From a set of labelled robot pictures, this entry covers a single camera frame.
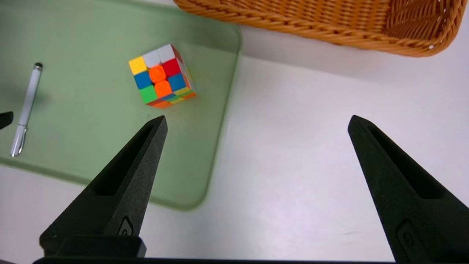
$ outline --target pen clip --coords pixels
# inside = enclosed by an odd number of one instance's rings
[[[21,151],[23,150],[24,141],[26,140],[26,131],[28,131],[27,127],[25,127],[23,130],[23,135],[21,136],[21,144],[18,150],[18,154],[21,154]]]

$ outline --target green tray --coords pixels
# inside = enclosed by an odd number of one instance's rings
[[[150,201],[178,210],[203,201],[242,46],[237,26],[131,0],[2,0],[0,19],[0,112],[15,113],[0,131],[0,163],[87,184],[164,114],[168,135]],[[197,97],[155,109],[141,102],[128,60],[169,42]],[[11,158],[37,61],[44,70],[26,143]]]

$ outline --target silver pen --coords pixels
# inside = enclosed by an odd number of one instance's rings
[[[23,150],[24,142],[26,140],[26,132],[28,131],[28,120],[31,114],[34,97],[36,96],[36,91],[38,89],[41,73],[42,63],[37,62],[34,64],[34,68],[31,73],[28,91],[26,92],[26,98],[24,99],[23,109],[21,111],[20,121],[16,127],[15,138],[13,139],[13,145],[11,146],[10,155],[12,157],[18,156]]]

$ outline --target white table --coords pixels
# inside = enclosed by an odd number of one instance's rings
[[[392,261],[347,125],[371,120],[469,204],[468,20],[423,59],[243,28],[209,194],[191,212],[149,205],[147,256]],[[82,189],[0,166],[0,259],[40,258]]]

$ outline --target wicker basket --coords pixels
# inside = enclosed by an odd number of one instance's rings
[[[174,0],[230,23],[413,57],[456,37],[467,0]]]

